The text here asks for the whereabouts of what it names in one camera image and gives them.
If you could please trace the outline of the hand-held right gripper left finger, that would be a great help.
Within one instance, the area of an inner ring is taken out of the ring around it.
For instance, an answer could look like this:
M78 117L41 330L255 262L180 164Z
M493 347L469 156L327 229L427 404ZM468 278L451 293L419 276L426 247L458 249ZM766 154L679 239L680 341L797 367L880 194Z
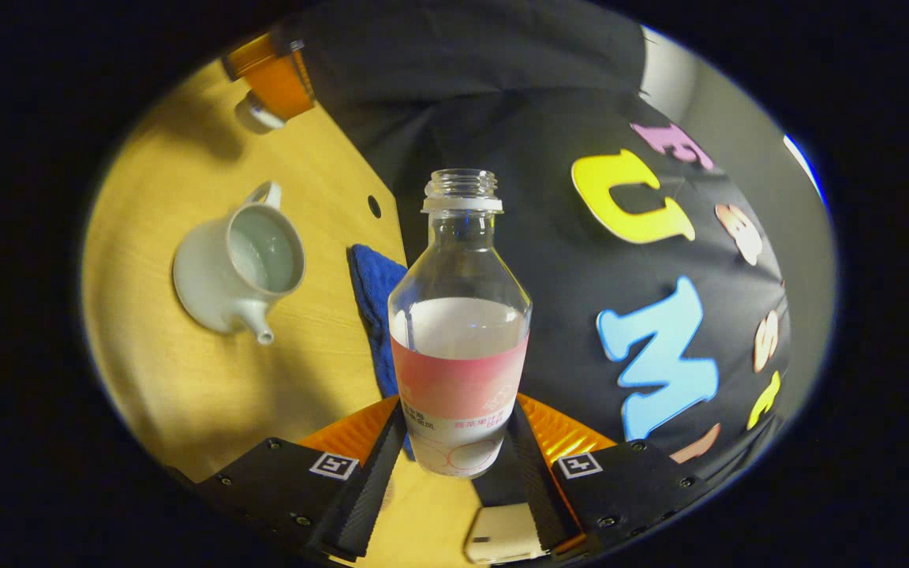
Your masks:
M189 488L288 552L354 562L367 555L404 439L392 396L299 442L268 436Z

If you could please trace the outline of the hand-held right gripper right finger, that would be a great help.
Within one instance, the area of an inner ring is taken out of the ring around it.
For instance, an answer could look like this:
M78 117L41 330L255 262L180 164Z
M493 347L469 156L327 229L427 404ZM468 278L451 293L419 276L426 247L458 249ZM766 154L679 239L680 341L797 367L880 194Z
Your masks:
M617 552L711 492L652 443L612 441L522 393L507 438L541 547L556 563Z

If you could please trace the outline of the white teacup lid blue pattern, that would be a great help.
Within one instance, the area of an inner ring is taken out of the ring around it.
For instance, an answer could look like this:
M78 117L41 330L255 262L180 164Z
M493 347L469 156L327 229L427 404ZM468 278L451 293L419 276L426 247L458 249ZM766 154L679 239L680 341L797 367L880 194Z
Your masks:
M278 118L275 113L268 111L266 105L260 101L253 91L245 94L234 108L238 121L250 132L265 134L282 129L286 122Z

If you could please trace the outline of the clear water bottle pink label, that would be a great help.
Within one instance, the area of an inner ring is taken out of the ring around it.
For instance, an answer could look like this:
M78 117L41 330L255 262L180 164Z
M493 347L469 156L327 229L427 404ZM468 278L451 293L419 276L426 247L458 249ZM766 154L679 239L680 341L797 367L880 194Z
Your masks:
M445 169L425 185L424 252L388 298L399 398L423 470L473 479L500 453L533 302L496 249L494 173Z

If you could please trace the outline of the white ceramic teacup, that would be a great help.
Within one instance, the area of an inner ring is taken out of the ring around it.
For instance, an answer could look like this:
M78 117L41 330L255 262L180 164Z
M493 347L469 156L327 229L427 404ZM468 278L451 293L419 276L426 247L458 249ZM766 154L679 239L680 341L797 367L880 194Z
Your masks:
M282 188L260 184L237 209L203 222L181 240L172 268L185 312L218 334L248 331L273 344L268 313L303 283L305 248L282 213Z

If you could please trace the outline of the white toaster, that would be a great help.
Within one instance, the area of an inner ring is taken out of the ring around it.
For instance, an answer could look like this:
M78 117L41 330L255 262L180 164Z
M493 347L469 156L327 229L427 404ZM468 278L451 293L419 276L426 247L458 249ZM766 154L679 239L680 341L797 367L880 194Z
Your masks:
M485 506L470 526L464 554L469 563L492 565L538 559L541 546L533 514L526 503Z

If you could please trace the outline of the blue towel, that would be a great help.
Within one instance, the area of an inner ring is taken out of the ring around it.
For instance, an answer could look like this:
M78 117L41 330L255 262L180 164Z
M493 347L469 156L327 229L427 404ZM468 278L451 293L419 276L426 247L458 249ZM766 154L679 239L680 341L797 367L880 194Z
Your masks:
M351 286L368 337L376 385L383 398L399 394L392 357L388 298L407 268L367 245L347 249Z

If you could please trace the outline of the black backdrop cloth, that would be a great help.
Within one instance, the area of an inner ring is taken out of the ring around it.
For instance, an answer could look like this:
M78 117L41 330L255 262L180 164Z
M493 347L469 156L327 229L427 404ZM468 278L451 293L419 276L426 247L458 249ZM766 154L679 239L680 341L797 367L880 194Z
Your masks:
M638 22L587 0L320 0L286 32L392 191L409 262L431 172L496 176L496 249L533 299L524 393L688 450L710 483L775 442L784 277L719 159L642 97Z

